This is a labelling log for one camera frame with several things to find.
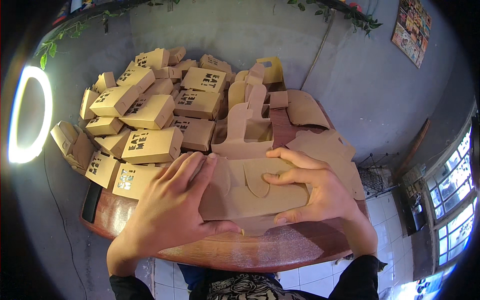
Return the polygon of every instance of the poster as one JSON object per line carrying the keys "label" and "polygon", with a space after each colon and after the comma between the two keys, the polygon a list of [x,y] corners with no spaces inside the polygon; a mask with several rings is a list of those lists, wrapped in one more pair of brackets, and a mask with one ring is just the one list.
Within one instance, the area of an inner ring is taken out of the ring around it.
{"label": "poster", "polygon": [[420,0],[400,0],[392,42],[420,68],[430,38],[432,18]]}

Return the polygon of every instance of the black shirt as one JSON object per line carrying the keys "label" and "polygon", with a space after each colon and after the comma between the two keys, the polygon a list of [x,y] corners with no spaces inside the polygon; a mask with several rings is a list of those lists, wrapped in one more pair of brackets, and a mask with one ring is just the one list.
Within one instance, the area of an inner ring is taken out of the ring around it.
{"label": "black shirt", "polygon": [[[340,275],[340,279],[328,299],[377,300],[377,271],[378,259],[376,257],[364,255],[355,259]],[[133,276],[113,275],[110,277],[110,284],[117,300],[153,300],[148,287]],[[326,298],[299,290],[283,290],[278,281],[258,273],[212,270],[207,272],[203,282],[191,292],[190,299],[320,300]]]}

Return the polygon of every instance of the finger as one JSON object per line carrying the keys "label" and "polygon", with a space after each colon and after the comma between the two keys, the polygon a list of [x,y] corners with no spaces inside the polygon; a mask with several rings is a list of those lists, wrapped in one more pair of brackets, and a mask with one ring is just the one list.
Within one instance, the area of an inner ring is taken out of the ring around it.
{"label": "finger", "polygon": [[200,231],[204,237],[224,232],[241,233],[240,226],[232,221],[208,221],[200,225]]}

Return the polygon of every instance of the flat cardboard template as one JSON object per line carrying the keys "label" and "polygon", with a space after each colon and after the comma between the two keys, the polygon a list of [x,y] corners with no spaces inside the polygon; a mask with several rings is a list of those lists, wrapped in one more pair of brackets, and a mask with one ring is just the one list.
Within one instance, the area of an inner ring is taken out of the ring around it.
{"label": "flat cardboard template", "polygon": [[97,82],[92,86],[92,90],[98,94],[103,93],[106,89],[115,87],[115,78],[113,72],[105,72],[98,76]]}
{"label": "flat cardboard template", "polygon": [[102,147],[103,152],[121,158],[131,132],[131,129],[124,127],[119,134],[97,136],[95,141]]}
{"label": "flat cardboard template", "polygon": [[299,90],[287,90],[288,118],[293,125],[319,125],[330,129],[330,125],[315,99]]}
{"label": "flat cardboard template", "polygon": [[152,178],[163,168],[155,165],[140,166],[120,164],[112,193],[118,196],[140,200]]}
{"label": "flat cardboard template", "polygon": [[95,113],[90,110],[90,106],[100,96],[99,93],[87,88],[82,97],[82,104],[80,105],[80,118],[84,120],[95,118]]}
{"label": "flat cardboard template", "polygon": [[138,91],[134,85],[117,86],[105,90],[90,109],[102,117],[121,117],[138,98]]}
{"label": "flat cardboard template", "polygon": [[174,108],[170,95],[141,95],[119,119],[132,127],[162,129]]}
{"label": "flat cardboard template", "polygon": [[199,206],[203,220],[234,220],[246,235],[262,235],[277,213],[304,206],[305,184],[270,185],[263,173],[282,174],[293,166],[280,158],[230,160],[219,157]]}
{"label": "flat cardboard template", "polygon": [[183,133],[183,148],[208,151],[212,140],[215,122],[193,119],[187,117],[175,117],[171,126],[176,126]]}
{"label": "flat cardboard template", "polygon": [[195,91],[221,93],[225,89],[226,73],[191,67],[181,87]]}
{"label": "flat cardboard template", "polygon": [[85,127],[94,136],[118,134],[123,122],[118,117],[96,117]]}
{"label": "flat cardboard template", "polygon": [[170,52],[170,57],[168,59],[168,65],[169,66],[173,66],[173,65],[176,65],[176,64],[180,63],[180,61],[183,59],[185,54],[187,54],[187,51],[185,50],[185,47],[183,47],[183,46],[168,49],[168,51]]}
{"label": "flat cardboard template", "polygon": [[127,69],[117,80],[117,85],[135,85],[139,94],[144,93],[155,81],[153,70],[148,67],[136,66],[133,61],[130,62]]}
{"label": "flat cardboard template", "polygon": [[175,99],[173,113],[182,117],[213,120],[220,109],[221,99],[220,93],[197,92],[191,89],[181,91]]}
{"label": "flat cardboard template", "polygon": [[218,60],[209,54],[204,54],[200,58],[200,68],[232,73],[232,67],[226,61]]}
{"label": "flat cardboard template", "polygon": [[177,127],[130,133],[122,158],[131,164],[165,163],[180,154],[183,134]]}
{"label": "flat cardboard template", "polygon": [[107,156],[97,151],[92,155],[85,176],[104,188],[111,189],[113,188],[119,167],[120,162],[114,159],[113,156]]}

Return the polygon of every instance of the cardboard sheet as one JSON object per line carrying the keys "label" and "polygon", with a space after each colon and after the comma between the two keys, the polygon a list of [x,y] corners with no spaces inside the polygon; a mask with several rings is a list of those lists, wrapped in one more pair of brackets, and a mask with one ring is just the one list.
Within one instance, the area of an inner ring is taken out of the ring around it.
{"label": "cardboard sheet", "polygon": [[288,118],[293,125],[319,125],[330,129],[328,121],[313,97],[303,91],[287,90]]}

